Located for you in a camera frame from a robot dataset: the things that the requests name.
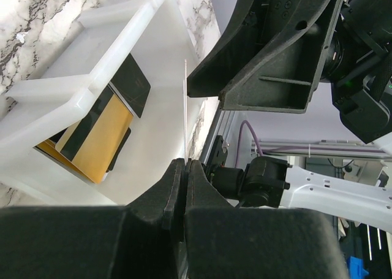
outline black card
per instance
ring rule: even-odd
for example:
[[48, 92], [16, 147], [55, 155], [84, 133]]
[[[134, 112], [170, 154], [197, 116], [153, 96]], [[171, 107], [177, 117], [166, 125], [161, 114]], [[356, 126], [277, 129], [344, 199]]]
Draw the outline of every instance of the black card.
[[139, 68], [131, 54], [124, 60], [117, 73], [111, 80], [118, 90], [119, 96], [140, 118], [145, 108], [151, 85]]

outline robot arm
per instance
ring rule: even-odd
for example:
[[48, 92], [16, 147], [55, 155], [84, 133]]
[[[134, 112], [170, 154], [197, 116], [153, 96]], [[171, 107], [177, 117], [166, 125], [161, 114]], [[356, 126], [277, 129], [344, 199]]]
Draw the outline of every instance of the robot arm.
[[[223, 110], [303, 113], [319, 81], [328, 81], [345, 127], [392, 155], [392, 0], [306, 1], [238, 0], [190, 74], [189, 96], [219, 96]], [[208, 180], [242, 206], [309, 208], [392, 232], [388, 189], [266, 157], [245, 171], [219, 164], [209, 159]]]
[[348, 279], [325, 217], [233, 208], [199, 161], [127, 206], [1, 210], [1, 278]]
[[331, 83], [344, 126], [392, 154], [392, 0], [238, 0], [190, 74], [190, 97], [222, 110], [304, 113]]

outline white plastic tray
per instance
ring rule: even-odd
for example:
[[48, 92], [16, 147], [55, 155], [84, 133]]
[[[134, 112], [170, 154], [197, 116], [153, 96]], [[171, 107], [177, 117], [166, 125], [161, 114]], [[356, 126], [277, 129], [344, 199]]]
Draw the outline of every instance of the white plastic tray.
[[[114, 12], [124, 14], [131, 4], [139, 9], [134, 9], [130, 21], [116, 20], [119, 15]], [[11, 90], [19, 102], [19, 109], [12, 112], [19, 113], [24, 124], [21, 129], [14, 128], [15, 137], [8, 137], [7, 142], [3, 142], [7, 134], [2, 131], [0, 147], [2, 153], [17, 145], [26, 151], [24, 157], [0, 169], [0, 181], [51, 205], [126, 204], [157, 182], [172, 159], [183, 157], [184, 60], [190, 73], [198, 59], [176, 0], [133, 0], [94, 9], [79, 20], [86, 30], [44, 78], [20, 82]], [[106, 33], [101, 42], [95, 30]], [[31, 149], [81, 119], [129, 52], [149, 80], [151, 91], [143, 116], [134, 118], [131, 135], [104, 182], [87, 182]], [[35, 88], [27, 91], [26, 84], [30, 83]], [[203, 101], [188, 100], [188, 137]], [[24, 113], [35, 106], [40, 112], [33, 111], [27, 117]], [[29, 133], [23, 125], [28, 126]]]
[[82, 13], [84, 30], [43, 77], [17, 82], [6, 94], [18, 104], [0, 122], [0, 166], [82, 119], [165, 1], [131, 0]]

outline white marble surface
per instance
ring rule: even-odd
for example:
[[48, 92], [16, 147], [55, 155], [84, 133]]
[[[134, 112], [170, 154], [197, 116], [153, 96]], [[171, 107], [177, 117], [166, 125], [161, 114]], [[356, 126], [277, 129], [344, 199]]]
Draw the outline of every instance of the white marble surface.
[[[0, 0], [0, 93], [19, 80], [43, 74], [80, 32], [74, 22], [80, 12], [121, 1], [125, 0]], [[220, 36], [211, 0], [177, 1], [201, 60]], [[12, 108], [12, 101], [6, 93], [0, 96], [1, 116]], [[216, 98], [204, 102], [189, 143], [190, 157], [200, 155], [216, 108]], [[0, 207], [35, 204], [40, 202], [0, 184]]]

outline screw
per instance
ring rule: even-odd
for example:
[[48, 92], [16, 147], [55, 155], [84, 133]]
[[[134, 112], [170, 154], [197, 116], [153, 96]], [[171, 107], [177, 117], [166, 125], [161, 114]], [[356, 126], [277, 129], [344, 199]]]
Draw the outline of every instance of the screw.
[[293, 5], [293, 3], [291, 1], [287, 1], [286, 4], [284, 4], [284, 7], [286, 9], [289, 9], [292, 5]]
[[285, 20], [287, 17], [288, 17], [288, 11], [286, 10], [285, 12], [283, 12], [282, 18]]
[[223, 151], [223, 153], [227, 152], [227, 148], [228, 147], [229, 147], [229, 144], [226, 141], [223, 141], [223, 144], [222, 144], [222, 151]]

